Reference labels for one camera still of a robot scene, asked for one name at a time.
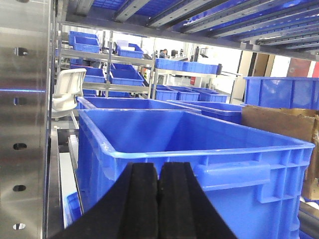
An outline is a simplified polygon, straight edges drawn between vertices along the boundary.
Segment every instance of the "cardboard box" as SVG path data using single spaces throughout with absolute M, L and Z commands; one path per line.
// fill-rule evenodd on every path
M 302 196 L 319 200 L 319 111 L 306 109 L 273 109 L 246 106 L 242 125 L 279 133 L 314 143 L 310 165 L 305 173 Z

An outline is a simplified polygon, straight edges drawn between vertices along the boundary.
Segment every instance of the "white plastic chair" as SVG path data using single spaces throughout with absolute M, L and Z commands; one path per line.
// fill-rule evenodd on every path
M 72 113 L 77 105 L 75 97 L 83 96 L 82 84 L 85 74 L 84 68 L 60 72 L 52 96 L 51 118 L 57 119 Z

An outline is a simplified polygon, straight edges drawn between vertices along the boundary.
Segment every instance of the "blue storage bin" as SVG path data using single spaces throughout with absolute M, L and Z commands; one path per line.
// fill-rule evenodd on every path
M 90 66 L 70 65 L 70 69 L 85 68 L 86 74 L 84 82 L 105 83 L 105 75 L 103 69 Z
M 155 68 L 182 71 L 183 70 L 183 61 L 172 61 L 162 58 L 155 59 Z
M 199 101 L 205 102 L 221 102 L 225 103 L 227 101 L 227 95 L 220 94 L 216 91 L 207 89 L 207 88 L 195 88 L 189 87 L 192 91 L 199 92 Z
M 67 199 L 69 213 L 71 215 L 72 222 L 75 222 L 82 216 L 78 193 L 77 192 L 72 193 L 69 196 L 67 196 L 66 199 Z
M 102 91 L 102 97 L 105 97 L 105 91 Z M 130 93 L 121 91 L 109 91 L 109 97 L 129 98 Z
M 84 33 L 84 32 L 78 32 L 78 31 L 69 31 L 69 45 L 74 46 L 74 37 L 80 36 L 80 37 L 88 37 L 88 38 L 96 38 L 98 39 L 98 36 L 95 34 L 90 33 Z
M 157 86 L 155 93 L 155 99 L 160 101 L 177 100 L 178 91 L 169 89 L 168 87 Z
M 74 50 L 86 52 L 100 52 L 99 41 L 96 38 L 74 37 Z
M 83 105 L 83 109 L 143 109 L 143 110 L 185 110 L 201 113 L 200 110 L 188 106 L 177 105 L 172 102 L 162 102 L 141 98 L 103 98 L 103 97 L 78 97 L 78 102 Z
M 116 64 L 116 63 L 113 63 L 111 65 L 111 70 L 136 71 L 132 65 Z
M 168 88 L 178 91 L 177 100 L 179 101 L 197 101 L 199 93 L 189 90 L 187 87 L 168 86 Z
M 241 112 L 243 106 L 232 105 L 217 102 L 201 102 L 201 101 L 172 101 L 182 106 L 194 107 L 201 110 L 202 115 L 210 116 L 217 119 L 225 120 L 233 123 L 241 122 Z
M 82 65 L 83 59 L 70 59 L 70 63 L 75 65 Z
M 134 47 L 135 51 L 122 50 L 121 46 L 118 46 L 118 55 L 132 58 L 143 58 L 144 52 L 139 46 L 129 43 L 129 47 Z
M 304 233 L 302 231 L 300 231 L 299 236 L 300 236 L 300 239 L 314 239 L 314 238 L 312 238 L 311 236 L 309 236 L 308 234 L 306 234 L 306 233 Z
M 81 190 L 98 201 L 129 162 L 190 162 L 239 239 L 297 239 L 313 144 L 187 111 L 82 110 Z
M 319 110 L 319 78 L 245 77 L 245 103 L 270 108 Z
M 218 65 L 206 65 L 198 62 L 184 62 L 183 71 L 203 74 L 217 74 Z
M 110 81 L 118 85 L 141 86 L 144 77 L 137 71 L 113 70 L 110 72 Z
M 96 95 L 96 90 L 84 90 L 83 89 L 83 94 L 84 95 Z

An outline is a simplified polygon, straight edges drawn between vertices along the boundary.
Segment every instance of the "crate handle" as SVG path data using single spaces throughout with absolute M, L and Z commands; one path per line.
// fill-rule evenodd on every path
M 204 191 L 240 188 L 270 182 L 270 164 L 242 161 L 197 165 L 194 174 Z

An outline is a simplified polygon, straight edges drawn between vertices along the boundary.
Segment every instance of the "blue light strip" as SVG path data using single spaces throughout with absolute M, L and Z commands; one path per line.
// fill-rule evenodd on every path
M 0 89 L 3 92 L 24 92 L 24 93 L 44 93 L 41 90 L 27 90 L 27 89 Z

